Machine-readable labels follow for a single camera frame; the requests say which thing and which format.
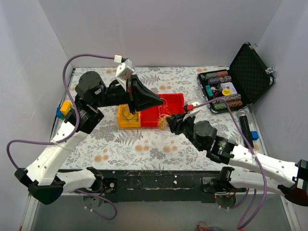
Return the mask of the yellow plastic bin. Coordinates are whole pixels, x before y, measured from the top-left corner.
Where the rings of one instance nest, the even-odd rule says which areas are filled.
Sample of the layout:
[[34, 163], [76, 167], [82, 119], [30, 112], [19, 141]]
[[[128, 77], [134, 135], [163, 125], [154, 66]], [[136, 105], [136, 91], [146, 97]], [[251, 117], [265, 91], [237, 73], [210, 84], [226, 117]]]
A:
[[140, 128], [141, 113], [132, 114], [127, 104], [119, 105], [117, 113], [118, 126], [120, 128]]

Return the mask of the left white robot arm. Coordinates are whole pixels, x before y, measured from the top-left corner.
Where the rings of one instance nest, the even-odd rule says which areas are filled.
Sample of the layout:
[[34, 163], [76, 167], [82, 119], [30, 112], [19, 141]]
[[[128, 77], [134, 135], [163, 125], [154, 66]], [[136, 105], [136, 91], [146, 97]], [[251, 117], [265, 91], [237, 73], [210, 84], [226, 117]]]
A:
[[89, 71], [80, 77], [75, 91], [75, 107], [64, 116], [51, 143], [32, 164], [17, 169], [14, 174], [29, 193], [45, 205], [53, 203], [64, 192], [87, 188], [95, 193], [103, 187], [103, 176], [93, 167], [59, 172], [68, 156], [103, 119], [101, 107], [127, 104], [129, 111], [135, 113], [164, 103], [137, 75], [129, 77], [124, 86], [114, 80], [107, 87], [97, 72]]

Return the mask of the red plastic bin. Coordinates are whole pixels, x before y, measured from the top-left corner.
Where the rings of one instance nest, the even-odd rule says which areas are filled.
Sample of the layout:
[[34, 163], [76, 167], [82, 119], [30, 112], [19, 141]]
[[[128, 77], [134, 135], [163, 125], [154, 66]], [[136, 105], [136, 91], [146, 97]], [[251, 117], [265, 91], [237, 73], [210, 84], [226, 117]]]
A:
[[141, 127], [157, 128], [159, 116], [159, 105], [141, 111]]
[[164, 101], [164, 104], [159, 106], [160, 115], [171, 116], [184, 113], [184, 96], [182, 93], [165, 93], [158, 94], [158, 96]]

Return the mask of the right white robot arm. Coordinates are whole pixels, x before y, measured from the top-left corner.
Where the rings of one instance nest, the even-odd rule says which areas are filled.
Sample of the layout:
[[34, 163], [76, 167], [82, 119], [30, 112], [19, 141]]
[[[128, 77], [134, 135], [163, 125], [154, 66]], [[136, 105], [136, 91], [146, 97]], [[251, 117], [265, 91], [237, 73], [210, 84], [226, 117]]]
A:
[[225, 164], [217, 180], [223, 191], [232, 188], [266, 189], [282, 195], [293, 204], [308, 205], [308, 163], [306, 160], [288, 162], [263, 154], [217, 135], [208, 121], [195, 122], [184, 114], [167, 117], [171, 133], [183, 134], [206, 157]]

